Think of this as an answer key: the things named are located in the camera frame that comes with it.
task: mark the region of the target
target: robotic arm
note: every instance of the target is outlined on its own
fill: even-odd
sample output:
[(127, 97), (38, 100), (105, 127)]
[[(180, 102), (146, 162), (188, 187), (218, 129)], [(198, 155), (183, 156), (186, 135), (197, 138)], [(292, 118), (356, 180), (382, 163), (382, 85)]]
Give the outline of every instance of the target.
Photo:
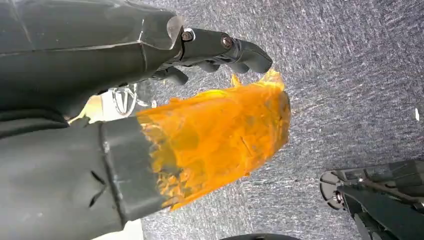
[(224, 32), (126, 0), (0, 0), (0, 239), (87, 240), (163, 208), (135, 118), (66, 118), (109, 88), (207, 72), (265, 73), (270, 57)]

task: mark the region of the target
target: orange plastic film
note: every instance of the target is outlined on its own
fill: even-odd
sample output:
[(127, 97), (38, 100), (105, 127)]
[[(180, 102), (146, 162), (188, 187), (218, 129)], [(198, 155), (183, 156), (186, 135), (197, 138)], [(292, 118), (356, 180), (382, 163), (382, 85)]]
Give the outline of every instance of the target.
[(288, 141), (290, 103), (278, 72), (258, 82), (209, 90), (137, 113), (152, 142), (157, 187), (179, 208), (247, 176)]

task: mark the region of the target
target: crumpled plastic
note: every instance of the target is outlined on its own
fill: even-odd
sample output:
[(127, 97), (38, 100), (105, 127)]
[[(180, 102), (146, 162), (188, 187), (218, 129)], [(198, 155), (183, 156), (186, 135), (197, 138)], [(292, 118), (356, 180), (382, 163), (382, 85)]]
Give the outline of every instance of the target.
[(137, 113), (152, 142), (163, 207), (179, 208), (248, 176), (288, 142), (290, 102), (280, 73), (248, 85), (233, 75), (231, 84)]

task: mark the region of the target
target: gray carpet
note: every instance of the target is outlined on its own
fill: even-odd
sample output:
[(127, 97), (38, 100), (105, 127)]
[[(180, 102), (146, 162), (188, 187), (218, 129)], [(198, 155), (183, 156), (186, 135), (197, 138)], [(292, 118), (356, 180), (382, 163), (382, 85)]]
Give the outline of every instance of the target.
[[(257, 43), (285, 79), (290, 143), (263, 167), (175, 212), (142, 220), (146, 240), (217, 240), (280, 233), (303, 240), (357, 240), (345, 212), (318, 189), (329, 169), (423, 154), (424, 3), (420, 0), (149, 0), (187, 27)], [(230, 71), (184, 70), (185, 86), (153, 82), (158, 104), (230, 86)], [(244, 83), (257, 74), (241, 76)], [(415, 109), (421, 111), (416, 120)]]

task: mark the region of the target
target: orange translucent plastic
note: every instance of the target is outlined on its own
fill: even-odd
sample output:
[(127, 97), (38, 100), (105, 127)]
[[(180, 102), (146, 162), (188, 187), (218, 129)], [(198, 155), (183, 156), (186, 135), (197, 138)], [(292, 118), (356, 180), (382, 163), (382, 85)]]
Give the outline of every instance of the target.
[(153, 143), (151, 168), (167, 201), (181, 207), (261, 166), (288, 141), (290, 103), (278, 72), (260, 81), (171, 99), (137, 119)]

